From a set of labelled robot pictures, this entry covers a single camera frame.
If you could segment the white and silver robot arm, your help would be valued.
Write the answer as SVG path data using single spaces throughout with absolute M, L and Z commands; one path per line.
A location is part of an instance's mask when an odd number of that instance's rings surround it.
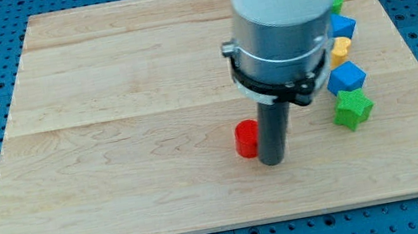
M 235 86 L 257 103 L 258 156 L 285 156 L 289 106 L 308 106 L 330 75 L 334 0 L 230 0 L 232 37 L 222 45 Z

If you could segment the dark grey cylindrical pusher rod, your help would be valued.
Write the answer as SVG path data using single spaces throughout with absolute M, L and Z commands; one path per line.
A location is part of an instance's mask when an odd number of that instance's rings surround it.
M 280 164 L 285 156 L 289 103 L 259 103 L 257 106 L 259 161 L 268 166 L 275 166 Z

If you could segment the black clamp mounting ring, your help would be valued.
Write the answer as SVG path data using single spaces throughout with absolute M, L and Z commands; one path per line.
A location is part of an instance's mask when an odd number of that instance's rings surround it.
M 273 106 L 280 103 L 292 103 L 297 106 L 308 106 L 312 103 L 318 91 L 322 88 L 324 81 L 329 76 L 329 63 L 327 59 L 327 48 L 318 50 L 319 58 L 310 59 L 312 55 L 301 56 L 287 60 L 291 67 L 286 67 L 285 63 L 277 63 L 275 67 L 258 71 L 257 75 L 249 76 L 243 65 L 245 58 L 255 60 L 252 55 L 244 53 L 244 50 L 235 46 L 234 41 L 228 41 L 221 46 L 222 56 L 229 59 L 230 72 L 233 82 L 239 91 L 247 98 L 256 101 L 258 104 Z M 308 71 L 296 72 L 295 69 L 302 62 L 313 62 L 312 68 Z M 261 65 L 276 63 L 274 61 L 261 60 Z M 264 77 L 272 77 L 282 74 L 295 73 L 292 78 L 282 81 L 265 82 Z

